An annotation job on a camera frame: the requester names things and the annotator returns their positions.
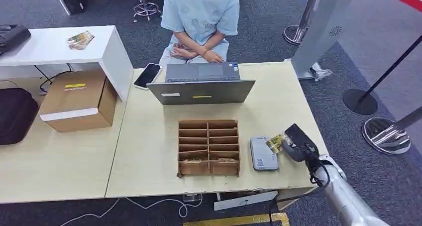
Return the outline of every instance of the light blue t-shirt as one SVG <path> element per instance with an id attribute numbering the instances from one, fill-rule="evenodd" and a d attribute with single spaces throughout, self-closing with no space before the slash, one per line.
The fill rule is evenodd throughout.
<path id="1" fill-rule="evenodd" d="M 164 0 L 161 27 L 174 32 L 185 31 L 200 45 L 217 30 L 225 35 L 237 35 L 239 0 Z M 178 39 L 173 35 L 167 50 L 173 50 Z M 227 40 L 223 40 L 213 51 L 226 56 Z"/>

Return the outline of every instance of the person's hand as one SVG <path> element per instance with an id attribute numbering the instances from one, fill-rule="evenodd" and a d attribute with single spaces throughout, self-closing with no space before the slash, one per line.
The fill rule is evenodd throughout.
<path id="1" fill-rule="evenodd" d="M 198 54 L 196 52 L 191 52 L 183 48 L 183 44 L 175 43 L 173 44 L 173 51 L 170 51 L 170 56 L 172 57 L 182 57 L 185 59 L 193 59 Z"/>
<path id="2" fill-rule="evenodd" d="M 214 51 L 211 51 L 211 50 L 207 50 L 205 54 L 203 55 L 203 58 L 207 60 L 209 63 L 224 62 L 224 59 L 220 55 L 216 54 Z"/>

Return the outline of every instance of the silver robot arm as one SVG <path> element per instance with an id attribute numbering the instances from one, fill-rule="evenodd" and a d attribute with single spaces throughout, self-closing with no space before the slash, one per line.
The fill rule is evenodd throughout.
<path id="1" fill-rule="evenodd" d="M 319 159 L 330 177 L 325 194 L 343 226 L 388 226 L 348 184 L 344 172 L 331 157 L 321 155 Z M 322 184 L 327 182 L 327 173 L 322 167 L 316 170 L 315 176 Z"/>

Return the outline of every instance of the cardboard box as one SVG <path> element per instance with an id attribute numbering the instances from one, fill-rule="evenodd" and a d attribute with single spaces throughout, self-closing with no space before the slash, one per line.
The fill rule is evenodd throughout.
<path id="1" fill-rule="evenodd" d="M 178 177 L 239 175 L 239 130 L 234 119 L 179 122 Z"/>
<path id="2" fill-rule="evenodd" d="M 58 132 L 113 124 L 117 93 L 103 71 L 60 75 L 40 107 L 40 118 Z"/>

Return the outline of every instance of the smartphone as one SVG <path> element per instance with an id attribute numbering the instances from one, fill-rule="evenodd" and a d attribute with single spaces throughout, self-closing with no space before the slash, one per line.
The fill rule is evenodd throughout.
<path id="1" fill-rule="evenodd" d="M 162 67 L 158 64 L 149 63 L 145 70 L 139 75 L 138 79 L 135 81 L 135 87 L 148 90 L 146 86 L 148 83 L 152 83 L 158 77 L 161 72 Z"/>

